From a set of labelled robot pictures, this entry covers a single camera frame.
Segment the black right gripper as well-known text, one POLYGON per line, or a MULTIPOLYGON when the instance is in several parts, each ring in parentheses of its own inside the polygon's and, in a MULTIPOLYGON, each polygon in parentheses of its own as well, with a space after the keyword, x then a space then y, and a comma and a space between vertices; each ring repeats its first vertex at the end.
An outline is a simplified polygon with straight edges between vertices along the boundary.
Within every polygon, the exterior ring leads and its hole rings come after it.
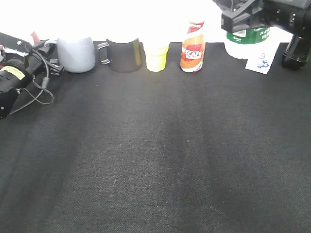
POLYGON ((213 0, 222 10, 221 28, 229 33, 278 27, 302 38, 311 36, 309 0, 213 0))

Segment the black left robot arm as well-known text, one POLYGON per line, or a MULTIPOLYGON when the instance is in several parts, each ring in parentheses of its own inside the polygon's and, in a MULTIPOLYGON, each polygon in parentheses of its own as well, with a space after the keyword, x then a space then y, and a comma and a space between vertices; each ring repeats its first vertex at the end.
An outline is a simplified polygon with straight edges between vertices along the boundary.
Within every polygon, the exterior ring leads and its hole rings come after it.
POLYGON ((0 34, 0 117, 1 119, 27 107, 34 101, 47 105, 54 101, 54 95, 47 90, 50 75, 60 76, 64 67, 51 59, 56 44, 43 40, 32 45, 28 41, 0 34), (20 93, 26 91, 32 100, 14 110, 20 93), (46 92, 51 101, 41 102, 38 98, 46 92))

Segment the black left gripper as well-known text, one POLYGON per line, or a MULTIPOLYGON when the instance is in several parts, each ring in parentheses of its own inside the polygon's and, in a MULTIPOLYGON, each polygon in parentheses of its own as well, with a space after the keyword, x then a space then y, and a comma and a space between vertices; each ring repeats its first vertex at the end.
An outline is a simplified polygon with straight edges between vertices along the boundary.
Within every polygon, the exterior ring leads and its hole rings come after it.
POLYGON ((1 65, 17 67, 30 75, 37 74, 45 67, 53 75, 60 75, 64 67, 50 62, 56 45, 44 46, 45 42, 46 40, 32 45, 25 40, 1 33, 0 44, 4 46, 6 54, 1 65))

